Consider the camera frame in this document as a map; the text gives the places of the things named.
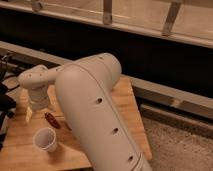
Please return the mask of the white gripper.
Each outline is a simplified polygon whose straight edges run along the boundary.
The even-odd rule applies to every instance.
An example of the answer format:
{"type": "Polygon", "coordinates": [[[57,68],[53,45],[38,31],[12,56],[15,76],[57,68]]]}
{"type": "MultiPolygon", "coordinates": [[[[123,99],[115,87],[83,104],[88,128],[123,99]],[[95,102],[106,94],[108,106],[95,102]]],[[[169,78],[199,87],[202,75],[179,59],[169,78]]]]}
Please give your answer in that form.
{"type": "Polygon", "coordinates": [[[50,105],[50,99],[47,90],[47,87],[39,87],[28,91],[30,107],[27,107],[26,109],[26,123],[30,122],[33,111],[42,110],[50,105]]]}

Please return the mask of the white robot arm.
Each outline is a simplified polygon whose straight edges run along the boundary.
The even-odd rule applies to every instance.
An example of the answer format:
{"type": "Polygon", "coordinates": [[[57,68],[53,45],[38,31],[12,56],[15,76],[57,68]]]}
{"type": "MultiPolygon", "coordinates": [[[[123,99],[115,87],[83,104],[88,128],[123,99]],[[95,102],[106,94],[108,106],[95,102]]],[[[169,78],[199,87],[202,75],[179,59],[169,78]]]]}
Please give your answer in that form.
{"type": "Polygon", "coordinates": [[[33,110],[49,105],[48,86],[55,86],[65,121],[95,171],[152,171],[112,100],[121,72],[114,55],[101,53],[51,69],[37,65],[18,81],[33,110]]]}

